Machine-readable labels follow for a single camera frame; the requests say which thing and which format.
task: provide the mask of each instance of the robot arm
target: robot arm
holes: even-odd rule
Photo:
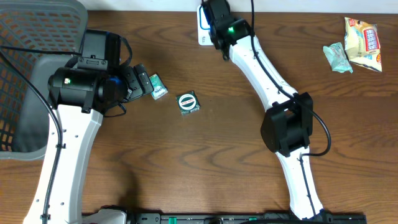
[[[312,117],[290,98],[280,93],[265,74],[254,56],[251,44],[250,26],[243,19],[231,17],[225,0],[209,0],[202,3],[204,15],[211,27],[210,38],[216,49],[220,49],[225,60],[231,59],[245,74],[259,95],[266,117],[261,134],[267,147],[277,154],[290,194],[290,209],[299,219],[309,219],[323,209],[313,183],[308,157],[303,157],[303,169],[307,178],[305,185],[300,155],[309,152],[309,135],[312,133]],[[291,96],[301,98],[308,107],[312,100],[308,93],[298,95],[276,71],[254,36],[254,47],[258,56],[279,86]]]
[[[105,112],[153,91],[142,64],[128,66],[131,58],[119,64],[121,42],[131,51],[127,42],[116,34],[88,30],[82,57],[78,60],[51,55],[43,63],[64,60],[66,66],[47,71],[51,66],[41,65],[43,73],[53,73],[49,78],[49,103],[63,129],[64,147],[57,157],[57,129],[50,119],[44,164],[25,224],[43,221],[42,211],[54,164],[57,171],[50,189],[47,223],[126,223],[127,213],[119,209],[105,208],[91,216],[81,215],[81,195],[90,152]]]
[[[259,58],[262,64],[267,68],[269,73],[273,76],[274,80],[283,86],[284,90],[293,95],[296,92],[287,82],[279,75],[274,66],[268,60],[267,56],[261,49],[258,38],[254,37],[254,46],[256,51],[259,52]],[[246,36],[236,41],[236,44],[229,48],[229,56],[234,64],[236,64],[245,74],[259,95],[264,109],[267,111],[272,108],[275,102],[282,104],[289,100],[285,95],[278,92],[275,85],[269,80],[258,61],[254,58],[251,37]],[[299,218],[311,218],[314,216],[310,199],[308,197],[307,188],[305,186],[304,177],[299,161],[301,154],[309,153],[309,147],[300,147],[290,153],[289,157],[277,152],[277,157],[282,164],[284,170],[287,186],[290,194],[290,209]],[[310,163],[308,157],[303,157],[303,164],[307,176],[308,188],[312,198],[312,203],[315,210],[315,215],[318,215],[320,210],[323,209],[321,202],[315,191],[313,183]]]

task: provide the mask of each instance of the cable clip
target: cable clip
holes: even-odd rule
[[[63,143],[63,146],[60,146],[59,144],[55,145],[56,148],[61,148],[61,149],[66,149],[67,148],[67,144]]]
[[[40,219],[41,219],[41,220],[44,219],[44,218],[47,219],[47,220],[51,220],[51,215],[48,214],[47,217],[45,216],[45,214],[40,215]]]

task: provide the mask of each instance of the wood grain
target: wood grain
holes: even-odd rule
[[[353,74],[331,72],[322,47],[343,42],[344,16],[377,24],[382,73],[355,65]],[[259,133],[261,102],[236,66],[198,45],[194,13],[90,12],[89,18],[89,28],[125,36],[132,63],[157,72],[169,94],[138,99],[126,105],[127,115],[104,120],[87,170],[84,212],[108,204],[165,213],[289,208],[279,161]],[[396,223],[398,16],[258,13],[256,19],[270,61],[299,92],[313,96],[331,131],[331,152],[311,158],[324,207],[363,212],[370,224]],[[190,90],[201,110],[181,116],[175,96]],[[311,143],[313,152],[325,147],[318,124]],[[41,165],[0,161],[1,223],[22,222]]]

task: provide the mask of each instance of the chair backrest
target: chair backrest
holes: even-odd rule
[[[76,0],[0,0],[0,45],[79,52],[87,11]],[[33,77],[42,54],[2,49],[48,97],[47,79]],[[41,102],[18,75],[0,60],[0,159],[32,160],[44,156],[49,119]]]

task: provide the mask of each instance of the plastic wrapper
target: plastic wrapper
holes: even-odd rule
[[[380,41],[377,26],[345,18],[345,50],[348,60],[356,65],[381,72]]]
[[[155,100],[159,99],[160,97],[168,93],[166,86],[164,86],[162,80],[157,74],[149,77],[149,79],[150,82],[152,83],[152,86],[154,87],[154,91],[151,94]]]
[[[345,71],[353,72],[353,68],[349,64],[346,54],[341,43],[335,43],[329,47],[323,46],[323,53],[329,61],[331,69],[336,72],[343,73]]]

